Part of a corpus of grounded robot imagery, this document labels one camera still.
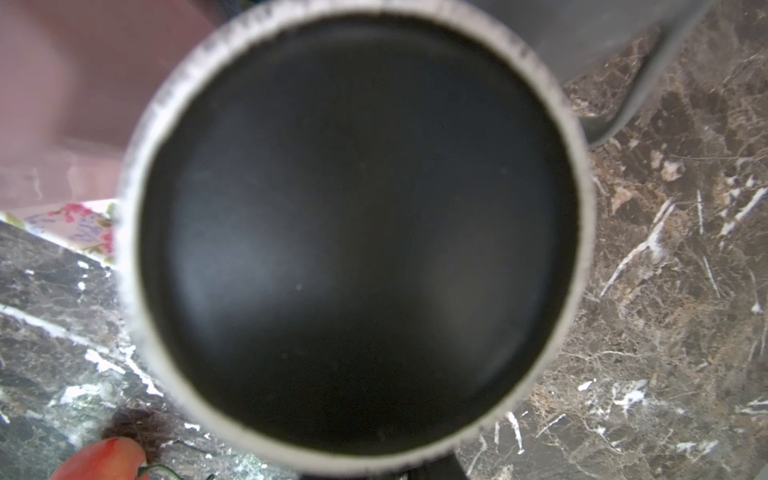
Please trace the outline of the black ceramic mug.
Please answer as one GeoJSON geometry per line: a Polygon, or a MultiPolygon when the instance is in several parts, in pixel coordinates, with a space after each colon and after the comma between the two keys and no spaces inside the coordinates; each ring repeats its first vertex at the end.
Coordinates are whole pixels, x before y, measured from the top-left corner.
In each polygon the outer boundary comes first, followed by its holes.
{"type": "Polygon", "coordinates": [[[115,229],[127,324],[220,439],[304,479],[463,479],[588,280],[584,134],[463,1],[269,1],[147,105],[115,229]]]}

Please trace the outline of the grey ceramic mug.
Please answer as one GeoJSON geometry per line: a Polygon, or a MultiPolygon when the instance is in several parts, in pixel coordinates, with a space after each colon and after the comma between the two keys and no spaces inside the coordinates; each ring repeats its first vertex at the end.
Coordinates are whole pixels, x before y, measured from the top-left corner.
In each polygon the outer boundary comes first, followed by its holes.
{"type": "Polygon", "coordinates": [[[592,147],[605,143],[634,117],[663,70],[713,5],[695,0],[504,0],[473,4],[518,34],[562,84],[585,74],[652,28],[659,30],[656,43],[616,110],[580,119],[592,147]]]}

